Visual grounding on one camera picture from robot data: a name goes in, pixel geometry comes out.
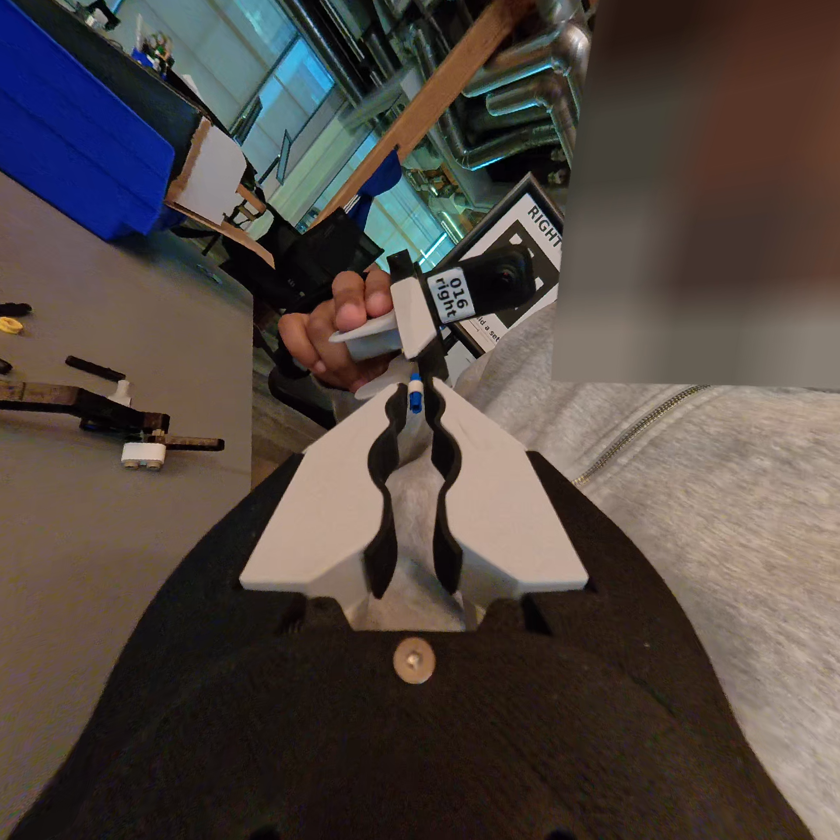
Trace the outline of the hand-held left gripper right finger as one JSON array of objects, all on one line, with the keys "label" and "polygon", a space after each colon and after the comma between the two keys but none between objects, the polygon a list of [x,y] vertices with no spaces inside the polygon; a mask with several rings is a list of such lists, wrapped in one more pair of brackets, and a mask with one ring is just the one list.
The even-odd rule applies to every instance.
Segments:
[{"label": "hand-held left gripper right finger", "polygon": [[434,572],[477,629],[498,601],[580,592],[589,575],[531,453],[441,380],[427,380],[437,494]]}]

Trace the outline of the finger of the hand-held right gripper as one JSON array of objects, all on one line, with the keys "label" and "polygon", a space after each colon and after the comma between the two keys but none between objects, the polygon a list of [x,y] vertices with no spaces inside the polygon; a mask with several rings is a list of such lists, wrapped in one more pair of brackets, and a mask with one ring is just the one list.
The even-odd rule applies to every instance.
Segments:
[{"label": "finger of the hand-held right gripper", "polygon": [[412,275],[395,281],[391,294],[402,356],[414,365],[422,379],[436,377],[450,385],[441,326],[425,275]]}]

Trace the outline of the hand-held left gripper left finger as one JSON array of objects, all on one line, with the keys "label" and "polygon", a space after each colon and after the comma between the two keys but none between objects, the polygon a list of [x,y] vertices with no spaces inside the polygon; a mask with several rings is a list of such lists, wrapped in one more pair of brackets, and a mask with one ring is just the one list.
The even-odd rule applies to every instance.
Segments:
[{"label": "hand-held left gripper left finger", "polygon": [[400,456],[403,384],[388,385],[311,445],[239,576],[248,591],[329,598],[352,623],[396,570],[386,482]]}]

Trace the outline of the black angled lego assembly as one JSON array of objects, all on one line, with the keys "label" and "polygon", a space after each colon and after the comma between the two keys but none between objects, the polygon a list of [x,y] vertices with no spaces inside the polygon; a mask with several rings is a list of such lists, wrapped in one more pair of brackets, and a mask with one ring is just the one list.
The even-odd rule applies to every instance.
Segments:
[{"label": "black angled lego assembly", "polygon": [[122,441],[120,462],[126,469],[161,470],[170,451],[220,453],[225,449],[219,437],[171,434],[171,417],[166,413],[144,412],[72,385],[4,382],[1,408],[76,417],[83,431]]}]

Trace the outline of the black lego pin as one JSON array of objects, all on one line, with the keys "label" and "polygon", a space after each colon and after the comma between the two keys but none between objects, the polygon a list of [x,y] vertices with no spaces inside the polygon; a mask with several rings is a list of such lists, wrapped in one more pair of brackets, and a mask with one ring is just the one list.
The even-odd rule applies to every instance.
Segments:
[{"label": "black lego pin", "polygon": [[73,370],[96,376],[97,378],[107,382],[119,383],[127,379],[125,373],[115,371],[108,366],[90,362],[89,360],[83,360],[74,355],[68,355],[66,357],[65,365]]}]

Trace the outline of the person's right hand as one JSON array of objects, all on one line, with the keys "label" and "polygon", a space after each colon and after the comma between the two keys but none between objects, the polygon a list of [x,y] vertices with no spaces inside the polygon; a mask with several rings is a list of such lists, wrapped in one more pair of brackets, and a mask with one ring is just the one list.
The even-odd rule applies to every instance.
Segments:
[{"label": "person's right hand", "polygon": [[340,272],[332,297],[311,313],[288,313],[279,320],[279,336],[290,355],[323,385],[350,393],[382,375],[397,352],[355,361],[344,343],[331,343],[336,332],[358,329],[393,309],[391,278],[380,267],[365,274]]}]

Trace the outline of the black framed poster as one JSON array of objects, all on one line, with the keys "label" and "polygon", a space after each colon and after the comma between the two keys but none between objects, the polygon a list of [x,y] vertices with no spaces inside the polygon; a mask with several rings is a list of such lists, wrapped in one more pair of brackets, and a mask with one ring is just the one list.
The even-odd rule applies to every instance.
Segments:
[{"label": "black framed poster", "polygon": [[537,290],[528,303],[453,327],[456,341],[472,359],[493,350],[521,321],[556,302],[563,226],[561,211],[535,178],[526,175],[437,266],[448,268],[508,245],[525,245],[531,253]]}]

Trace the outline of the black office chair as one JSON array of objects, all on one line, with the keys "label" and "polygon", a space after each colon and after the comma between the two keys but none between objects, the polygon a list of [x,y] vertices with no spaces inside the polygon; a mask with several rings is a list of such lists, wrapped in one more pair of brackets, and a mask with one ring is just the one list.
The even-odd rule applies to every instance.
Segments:
[{"label": "black office chair", "polygon": [[332,294],[334,278],[343,271],[361,274],[384,249],[353,219],[338,211],[302,233],[271,208],[267,232],[251,244],[273,258],[266,259],[237,240],[222,236],[226,260],[221,265],[256,301],[276,312],[311,312]]}]

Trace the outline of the blue hanging cloth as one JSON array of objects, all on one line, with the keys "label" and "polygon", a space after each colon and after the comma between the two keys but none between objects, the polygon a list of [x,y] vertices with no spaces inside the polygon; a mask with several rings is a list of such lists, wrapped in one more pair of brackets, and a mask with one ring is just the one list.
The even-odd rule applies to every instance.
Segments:
[{"label": "blue hanging cloth", "polygon": [[343,205],[346,216],[364,230],[375,198],[389,192],[403,177],[403,167],[396,146],[378,165],[355,195]]}]

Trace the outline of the person's grey hoodie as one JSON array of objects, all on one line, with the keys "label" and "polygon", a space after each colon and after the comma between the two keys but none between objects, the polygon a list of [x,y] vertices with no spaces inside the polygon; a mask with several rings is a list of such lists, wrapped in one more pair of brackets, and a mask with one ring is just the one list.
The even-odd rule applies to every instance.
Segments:
[{"label": "person's grey hoodie", "polygon": [[457,393],[642,551],[765,769],[815,838],[838,838],[838,391],[552,381],[553,311]]}]

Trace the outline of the metal ventilation ducts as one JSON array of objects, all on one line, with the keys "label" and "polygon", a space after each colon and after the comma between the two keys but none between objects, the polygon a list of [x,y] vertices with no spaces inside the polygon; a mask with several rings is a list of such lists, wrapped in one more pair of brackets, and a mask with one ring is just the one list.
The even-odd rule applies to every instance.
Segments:
[{"label": "metal ventilation ducts", "polygon": [[468,146],[448,108],[438,128],[457,165],[483,170],[527,151],[551,146],[552,157],[572,166],[582,93],[592,51],[585,2],[536,2],[546,29],[501,51],[472,77],[467,99],[484,103],[474,130],[491,138]]}]

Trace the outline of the blue plastic bin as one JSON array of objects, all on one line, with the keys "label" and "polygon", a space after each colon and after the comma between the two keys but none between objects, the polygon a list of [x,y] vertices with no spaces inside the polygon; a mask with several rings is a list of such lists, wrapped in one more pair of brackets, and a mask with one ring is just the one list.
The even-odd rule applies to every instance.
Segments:
[{"label": "blue plastic bin", "polygon": [[1,2],[1,168],[106,241],[155,229],[173,147],[15,3]]}]

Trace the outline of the wooden post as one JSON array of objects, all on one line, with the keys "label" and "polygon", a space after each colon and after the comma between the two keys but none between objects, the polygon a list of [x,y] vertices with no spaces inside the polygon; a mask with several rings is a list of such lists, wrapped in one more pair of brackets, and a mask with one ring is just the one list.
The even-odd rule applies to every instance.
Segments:
[{"label": "wooden post", "polygon": [[391,152],[396,151],[398,160],[404,161],[466,84],[535,6],[533,1],[488,3],[475,23],[433,72],[430,80],[423,84],[373,150],[323,208],[313,221],[313,226],[319,225],[336,209],[345,207],[355,198],[362,185]]}]

